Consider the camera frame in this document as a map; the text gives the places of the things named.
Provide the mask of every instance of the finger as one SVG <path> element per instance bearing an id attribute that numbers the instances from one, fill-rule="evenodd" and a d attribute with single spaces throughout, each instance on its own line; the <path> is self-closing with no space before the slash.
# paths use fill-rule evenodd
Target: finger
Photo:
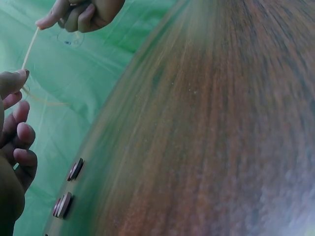
<path id="1" fill-rule="evenodd" d="M 28 70 L 18 70 L 14 73 L 3 72 L 0 74 L 0 96 L 4 100 L 9 94 L 17 93 L 29 77 Z"/>
<path id="2" fill-rule="evenodd" d="M 36 21 L 36 25 L 41 29 L 52 27 L 55 23 L 62 18 L 69 10 L 71 4 L 83 2 L 84 0 L 56 0 L 50 12 L 44 18 Z"/>
<path id="3" fill-rule="evenodd" d="M 64 28 L 68 32 L 76 32 L 78 30 L 79 16 L 84 12 L 89 5 L 83 4 L 75 7 L 69 14 L 68 19 L 65 22 Z"/>
<path id="4" fill-rule="evenodd" d="M 37 156 L 31 150 L 15 149 L 14 158 L 19 166 L 15 169 L 15 175 L 26 192 L 33 182 L 37 170 Z"/>
<path id="5" fill-rule="evenodd" d="M 18 108 L 4 119 L 2 135 L 0 136 L 0 147 L 9 143 L 16 136 L 19 123 L 26 122 L 30 111 L 27 101 L 21 101 Z"/>
<path id="6" fill-rule="evenodd" d="M 3 101 L 4 109 L 8 109 L 15 104 L 17 104 L 22 99 L 22 93 L 18 91 L 17 93 L 10 94 L 8 97 L 5 98 Z"/>
<path id="7" fill-rule="evenodd" d="M 123 7 L 125 0 L 96 0 L 96 2 L 97 15 L 99 19 L 102 19 L 102 22 L 95 24 L 99 26 L 103 25 L 102 27 L 104 27 L 114 20 Z"/>
<path id="8" fill-rule="evenodd" d="M 90 4 L 85 11 L 83 11 L 78 17 L 78 30 L 82 33 L 94 31 L 91 29 L 91 20 L 95 13 L 95 6 Z"/>
<path id="9" fill-rule="evenodd" d="M 17 127 L 17 135 L 11 142 L 7 143 L 2 151 L 5 153 L 7 161 L 11 166 L 16 164 L 14 158 L 14 150 L 16 148 L 29 149 L 35 140 L 35 131 L 33 128 L 25 123 L 20 123 Z"/>
<path id="10" fill-rule="evenodd" d="M 71 13 L 71 11 L 74 9 L 74 7 L 70 7 L 69 10 L 67 11 L 67 13 L 58 20 L 58 25 L 60 28 L 64 29 L 64 25 L 65 23 L 67 22 L 68 18 L 69 18 L 69 15 Z"/>

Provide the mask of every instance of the green tarp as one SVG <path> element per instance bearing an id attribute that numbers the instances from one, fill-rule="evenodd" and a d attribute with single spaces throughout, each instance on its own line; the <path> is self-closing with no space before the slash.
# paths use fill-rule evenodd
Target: green tarp
<path id="1" fill-rule="evenodd" d="M 31 104 L 28 123 L 36 131 L 37 176 L 26 194 L 16 236 L 40 236 L 72 160 L 97 113 L 124 68 L 176 0 L 126 0 L 111 25 L 89 34 L 67 33 L 55 26 L 40 31 L 26 68 L 35 96 L 65 102 Z M 0 71 L 22 66 L 36 30 L 54 0 L 0 1 Z"/>

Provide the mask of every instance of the fingernail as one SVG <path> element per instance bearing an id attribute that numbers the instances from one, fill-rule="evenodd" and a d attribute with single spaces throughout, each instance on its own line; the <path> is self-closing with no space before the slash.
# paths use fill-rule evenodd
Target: fingernail
<path id="1" fill-rule="evenodd" d="M 91 11 L 94 11 L 94 5 L 92 3 L 87 7 L 87 9 L 85 9 L 85 12 L 90 13 Z"/>
<path id="2" fill-rule="evenodd" d="M 26 70 L 17 70 L 16 73 L 19 73 L 23 78 L 27 78 Z"/>

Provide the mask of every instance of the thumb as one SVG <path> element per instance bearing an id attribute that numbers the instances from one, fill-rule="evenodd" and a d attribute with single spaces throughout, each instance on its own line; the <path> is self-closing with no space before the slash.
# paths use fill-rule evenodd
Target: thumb
<path id="1" fill-rule="evenodd" d="M 85 0 L 56 0 L 55 4 L 51 8 L 50 12 L 44 18 L 36 21 L 36 25 L 41 29 L 45 30 L 56 24 L 60 18 L 62 18 L 68 10 L 71 9 L 72 5 L 80 4 Z"/>
<path id="2" fill-rule="evenodd" d="M 4 100 L 8 95 L 20 91 L 29 77 L 28 70 L 18 70 L 14 73 L 3 72 L 0 74 L 0 96 Z"/>

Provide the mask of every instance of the screw head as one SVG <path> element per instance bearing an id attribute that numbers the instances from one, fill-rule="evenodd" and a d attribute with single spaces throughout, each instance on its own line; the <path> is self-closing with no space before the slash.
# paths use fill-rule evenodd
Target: screw head
<path id="1" fill-rule="evenodd" d="M 74 180 L 78 177 L 82 167 L 83 167 L 83 159 L 80 158 L 74 165 L 73 167 L 71 168 L 70 172 L 69 172 L 69 175 L 68 175 L 68 178 L 67 178 L 67 181 L 71 181 L 71 180 Z"/>
<path id="2" fill-rule="evenodd" d="M 63 200 L 61 201 L 58 212 L 56 213 L 58 218 L 63 218 L 64 213 L 66 212 L 66 210 L 69 206 L 71 197 L 72 197 L 72 195 L 69 192 L 63 196 Z"/>

